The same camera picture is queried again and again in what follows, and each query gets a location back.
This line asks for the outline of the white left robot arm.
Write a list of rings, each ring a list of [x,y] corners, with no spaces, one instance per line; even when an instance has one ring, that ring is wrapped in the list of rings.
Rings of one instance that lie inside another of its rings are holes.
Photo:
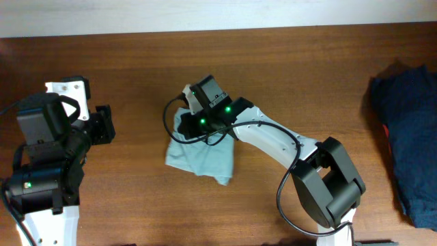
[[[76,245],[83,166],[92,146],[115,137],[111,108],[97,106],[86,121],[71,122],[60,104],[21,110],[17,118],[27,140],[16,150],[1,198],[21,243]]]

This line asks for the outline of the light teal t-shirt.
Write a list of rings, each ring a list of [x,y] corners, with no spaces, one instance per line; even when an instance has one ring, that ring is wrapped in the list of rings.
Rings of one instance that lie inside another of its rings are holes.
[[[226,135],[213,146],[221,134],[208,138],[208,142],[199,141],[182,144],[171,139],[165,155],[165,164],[196,176],[213,177],[220,185],[229,184],[234,170],[234,139]]]

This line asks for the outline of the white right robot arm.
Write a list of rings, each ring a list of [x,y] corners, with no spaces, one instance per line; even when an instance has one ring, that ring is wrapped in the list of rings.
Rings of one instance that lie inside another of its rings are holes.
[[[251,144],[279,162],[285,174],[277,189],[280,216],[293,229],[317,239],[318,245],[354,245],[352,219],[366,191],[365,183],[344,146],[335,138],[308,138],[267,117],[245,98],[214,104],[186,99],[189,112],[181,117],[178,132],[188,139],[229,134]],[[305,212],[317,232],[298,227],[285,215],[281,194],[291,179]]]

